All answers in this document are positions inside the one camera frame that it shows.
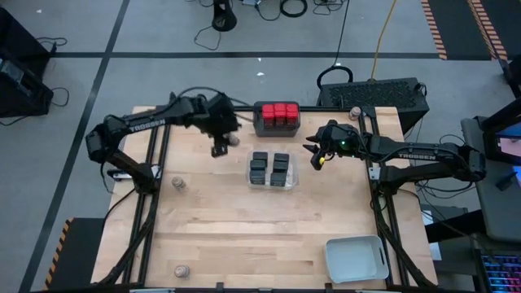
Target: red block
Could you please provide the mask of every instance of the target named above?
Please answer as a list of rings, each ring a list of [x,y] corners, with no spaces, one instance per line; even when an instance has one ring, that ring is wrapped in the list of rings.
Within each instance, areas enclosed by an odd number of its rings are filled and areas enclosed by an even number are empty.
[[[286,124],[286,111],[275,111],[275,125],[284,126]]]
[[[286,111],[286,104],[285,103],[276,103],[275,104],[275,111],[276,112],[282,112],[282,111]]]
[[[264,121],[264,127],[274,127],[275,112],[262,112],[262,120]]]
[[[298,119],[299,119],[299,112],[287,112],[286,113],[286,120],[287,120],[288,125],[295,126]]]
[[[274,105],[271,105],[271,104],[267,104],[267,105],[262,105],[262,112],[273,112],[275,111],[274,110]]]
[[[299,107],[295,104],[287,104],[286,105],[286,112],[297,112],[299,111]]]

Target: keyboard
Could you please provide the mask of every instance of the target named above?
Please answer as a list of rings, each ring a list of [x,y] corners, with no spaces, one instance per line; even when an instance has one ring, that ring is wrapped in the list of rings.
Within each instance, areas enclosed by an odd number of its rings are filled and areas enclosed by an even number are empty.
[[[491,292],[521,292],[521,256],[498,256],[497,264],[490,256],[482,255]]]

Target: black metal frame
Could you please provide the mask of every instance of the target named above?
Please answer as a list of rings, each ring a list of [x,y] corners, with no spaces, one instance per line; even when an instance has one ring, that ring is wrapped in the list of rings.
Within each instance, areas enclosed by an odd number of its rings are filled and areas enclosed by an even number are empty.
[[[237,106],[237,107],[235,107],[235,111],[252,112],[253,107]],[[300,111],[301,112],[345,112],[347,114],[350,111],[350,109],[338,109],[338,108],[334,108],[334,107],[302,106],[302,107],[300,107]],[[363,109],[363,112],[370,118],[373,133],[379,134],[379,128],[378,128],[378,123],[376,120],[375,110],[373,108],[367,108],[367,109]],[[360,131],[362,131],[362,132],[366,131],[366,123],[365,123],[365,119],[363,118],[363,116],[360,117],[359,122],[360,122]],[[155,207],[155,210],[149,211],[149,212],[153,212],[154,215],[156,214],[158,204],[153,204],[153,203],[159,202],[160,183],[162,182],[164,162],[166,160],[167,149],[168,149],[168,144],[169,144],[169,133],[170,133],[170,126],[167,125],[164,127],[164,135],[163,135],[163,140],[161,143],[161,150],[160,150],[159,166],[160,166],[160,170],[161,170],[161,176],[159,178],[159,188],[158,188],[157,192],[155,192],[152,195],[151,208]],[[148,151],[147,151],[147,162],[149,162],[149,161],[151,162],[151,160],[153,158],[156,139],[157,139],[157,129],[152,130],[152,132],[151,132],[151,138],[149,141],[149,146],[148,146]],[[367,172],[369,172],[369,167],[372,167],[372,164],[373,163],[371,163],[369,160],[366,160]],[[379,196],[378,185],[371,181],[369,182],[369,184],[370,184],[371,200],[374,203],[374,206],[373,206],[374,217],[375,217],[375,220],[377,221],[378,212],[381,211],[381,207],[380,207],[380,204],[378,201],[378,196]],[[400,231],[398,229],[398,222],[396,219],[396,210],[394,208],[392,196],[385,195],[384,198],[387,203],[387,212],[388,212],[389,222],[391,224],[392,234],[396,238],[396,240],[399,243],[401,243]],[[135,234],[137,233],[134,231],[139,230],[139,224],[141,223],[143,208],[144,208],[144,196],[140,195],[140,198],[138,199],[138,206],[136,207],[136,213],[134,215],[134,225],[133,225],[134,237],[135,237]],[[141,264],[139,267],[138,283],[134,283],[136,288],[137,287],[143,288],[145,286],[145,280],[147,277],[148,261],[149,261],[150,252],[151,252],[151,239],[152,239],[152,235],[154,234],[153,225],[154,225],[154,223],[152,223],[152,229],[151,229],[150,233],[147,235],[147,237],[145,238],[145,242],[144,242],[145,244],[143,245],[142,260],[141,260]],[[393,280],[392,280],[392,269],[391,269],[391,265],[390,265],[390,261],[389,261],[389,254],[387,251],[387,241],[380,231],[378,231],[378,236],[382,239],[383,243],[386,243],[386,245],[383,246],[383,249],[386,254],[387,266],[389,267],[389,276],[385,280],[387,290],[402,291],[402,292],[468,292],[468,291],[449,291],[449,290],[443,290],[443,289],[439,289],[439,288],[425,288],[425,287],[410,286],[409,279],[408,279],[408,273],[401,260],[397,260],[398,268],[400,271],[401,285],[394,285]],[[124,279],[122,281],[123,284],[129,284],[129,278],[130,278],[130,275],[132,272],[132,263],[133,262],[130,262],[129,266],[125,270]],[[332,286],[330,283],[326,283],[324,285],[325,285],[325,289],[323,289],[323,290],[321,290],[321,289],[258,289],[258,288],[257,289],[229,289],[229,288],[224,289],[224,284],[219,282],[219,283],[217,283],[216,288],[176,288],[176,291],[179,291],[179,292],[208,292],[208,293],[210,293],[210,292],[224,293],[225,291],[226,292],[237,292],[237,293],[239,293],[239,292],[270,292],[270,293],[296,293],[296,292],[353,293],[353,292],[356,292],[355,290],[332,289]]]
[[[373,134],[380,135],[378,121],[376,120],[376,115],[367,115],[367,116],[370,118]],[[365,132],[366,131],[366,119],[364,118],[364,116],[360,115],[360,118],[358,119],[358,123],[360,124],[360,132]],[[366,165],[367,165],[367,169],[366,169],[367,177],[369,178],[369,168],[373,167],[373,163],[371,163],[369,160],[366,160]],[[379,163],[379,167],[383,167],[383,166],[385,166],[384,162]],[[376,196],[376,198],[378,198],[378,196],[379,196],[378,185],[370,182],[370,188],[371,188],[371,196],[373,197],[373,199],[375,196]],[[396,219],[396,210],[394,208],[394,201],[392,199],[392,195],[390,195],[389,193],[385,193],[384,198],[385,198],[386,206],[387,206],[387,214],[389,216],[389,224],[391,224],[392,235],[396,238],[397,242],[401,245],[400,230],[398,229],[398,220]],[[376,217],[376,213],[381,210],[378,200],[373,200],[373,210],[374,210],[374,219],[377,221],[378,219]],[[380,232],[379,232],[379,237],[380,237],[380,239],[382,239],[382,243],[386,243],[385,252],[387,253],[387,241],[386,241],[385,237],[383,237],[381,235]],[[405,268],[403,261],[401,261],[399,258],[396,258],[396,261],[398,263],[398,270],[400,272],[401,285],[408,286],[409,285],[409,275],[407,274],[407,269]],[[388,266],[389,266],[389,276],[391,276],[392,275],[391,266],[390,265],[388,265]]]

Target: yellow cable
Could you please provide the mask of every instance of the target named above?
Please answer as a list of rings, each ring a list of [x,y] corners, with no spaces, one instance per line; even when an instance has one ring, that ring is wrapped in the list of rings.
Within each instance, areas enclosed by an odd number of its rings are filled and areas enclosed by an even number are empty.
[[[394,10],[395,4],[396,4],[396,0],[393,0],[391,10],[389,11],[389,14],[387,15],[387,19],[385,20],[385,24],[383,25],[382,32],[380,33],[380,38],[378,39],[378,45],[376,46],[376,53],[374,53],[373,70],[371,71],[371,79],[373,79],[374,70],[376,69],[376,63],[378,62],[378,51],[380,50],[380,43],[382,42],[383,32],[385,32],[387,23],[389,22],[389,19],[391,19],[391,14],[392,14],[392,11]]]

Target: wooden workbench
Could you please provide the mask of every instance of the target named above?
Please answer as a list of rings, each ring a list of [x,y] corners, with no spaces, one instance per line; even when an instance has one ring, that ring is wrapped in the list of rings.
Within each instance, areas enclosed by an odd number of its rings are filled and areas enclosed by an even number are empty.
[[[396,109],[377,108],[376,112],[380,134],[402,141]],[[329,119],[358,127],[357,122],[348,120],[347,113],[303,112],[294,138],[258,138],[252,125],[241,121],[243,127],[237,133],[240,146],[218,159],[210,156],[212,141],[197,128],[173,127],[146,286],[215,287],[216,282],[224,282],[225,287],[318,289],[331,282],[323,252],[326,241],[376,234],[376,226],[365,162],[336,158],[326,162],[320,172],[309,163],[312,154],[302,147],[305,137],[314,135]],[[144,161],[149,137],[149,131],[128,136],[124,152]],[[247,154],[252,150],[295,155],[299,185],[283,192],[250,189],[245,172]],[[389,162],[401,167],[408,163]],[[185,192],[173,188],[174,176],[186,181]],[[111,205],[132,187],[130,181],[117,183]],[[412,184],[402,188],[414,191]],[[137,198],[128,198],[108,218],[93,282],[103,278],[127,248]],[[418,200],[399,193],[394,203],[404,249],[426,277],[437,283]],[[390,247],[389,251],[394,283],[398,284],[396,257]],[[141,249],[135,258],[132,280],[137,280]],[[174,276],[177,265],[190,267],[188,279]],[[384,287],[382,280],[334,284],[334,288]]]

